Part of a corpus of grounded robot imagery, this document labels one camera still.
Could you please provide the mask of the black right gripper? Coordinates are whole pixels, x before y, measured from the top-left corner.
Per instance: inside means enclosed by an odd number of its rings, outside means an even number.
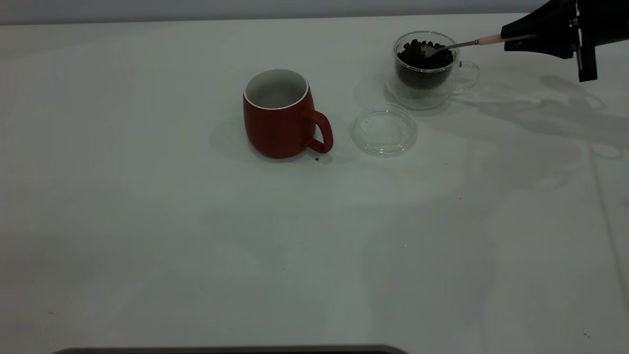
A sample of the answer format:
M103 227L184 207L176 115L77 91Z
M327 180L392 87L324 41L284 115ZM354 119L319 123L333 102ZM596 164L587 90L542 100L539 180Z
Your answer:
M576 53L579 81L598 78L596 47L629 38L627 0L549 0L502 27L506 52L530 52L561 59Z

